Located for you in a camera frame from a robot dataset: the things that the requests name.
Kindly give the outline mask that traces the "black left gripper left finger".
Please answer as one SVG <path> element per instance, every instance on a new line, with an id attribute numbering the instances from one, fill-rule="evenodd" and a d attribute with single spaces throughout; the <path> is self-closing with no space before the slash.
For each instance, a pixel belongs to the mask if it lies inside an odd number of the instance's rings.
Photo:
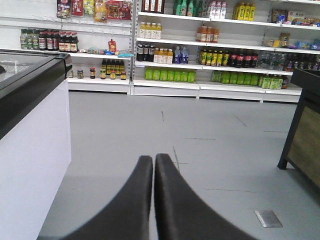
<path id="1" fill-rule="evenodd" d="M 38 240 L 148 240 L 153 159 L 142 155 L 117 194 L 88 221 L 64 236 Z"/>

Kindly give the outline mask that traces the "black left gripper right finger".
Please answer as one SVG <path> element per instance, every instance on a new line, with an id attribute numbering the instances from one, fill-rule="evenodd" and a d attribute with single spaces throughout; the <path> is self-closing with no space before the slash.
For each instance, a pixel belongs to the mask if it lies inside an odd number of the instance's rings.
<path id="1" fill-rule="evenodd" d="M 155 158 L 154 207 L 160 240 L 253 239 L 210 208 L 166 153 L 159 153 Z"/>

